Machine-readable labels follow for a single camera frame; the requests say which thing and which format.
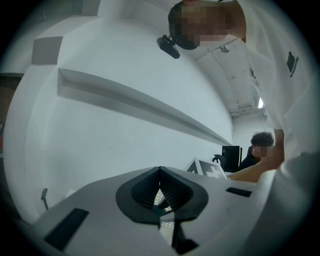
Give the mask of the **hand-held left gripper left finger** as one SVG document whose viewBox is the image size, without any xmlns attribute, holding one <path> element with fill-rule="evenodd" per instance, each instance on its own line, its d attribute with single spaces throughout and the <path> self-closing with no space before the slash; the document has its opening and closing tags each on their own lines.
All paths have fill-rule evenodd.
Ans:
<svg viewBox="0 0 320 256">
<path fill-rule="evenodd" d="M 50 208 L 32 226 L 47 256 L 160 256 L 159 223 L 137 223 L 118 207 L 144 210 L 121 185 L 148 168 L 94 181 Z"/>
</svg>

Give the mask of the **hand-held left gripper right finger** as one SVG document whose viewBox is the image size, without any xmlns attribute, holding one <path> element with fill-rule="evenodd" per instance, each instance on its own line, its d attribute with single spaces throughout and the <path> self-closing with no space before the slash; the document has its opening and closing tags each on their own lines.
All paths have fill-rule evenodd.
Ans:
<svg viewBox="0 0 320 256">
<path fill-rule="evenodd" d="M 244 209 L 256 183 L 208 177 L 161 167 L 160 189 L 173 208 L 171 242 L 158 239 L 161 256 L 195 253 L 213 240 Z"/>
</svg>

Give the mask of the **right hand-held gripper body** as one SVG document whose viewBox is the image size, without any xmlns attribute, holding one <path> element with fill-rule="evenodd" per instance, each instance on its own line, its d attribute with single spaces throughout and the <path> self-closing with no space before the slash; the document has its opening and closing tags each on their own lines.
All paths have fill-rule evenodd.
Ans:
<svg viewBox="0 0 320 256">
<path fill-rule="evenodd" d="M 207 161 L 198 157 L 195 157 L 185 168 L 186 172 L 198 174 L 201 176 L 228 180 L 224 170 L 221 165 L 213 162 Z"/>
</svg>

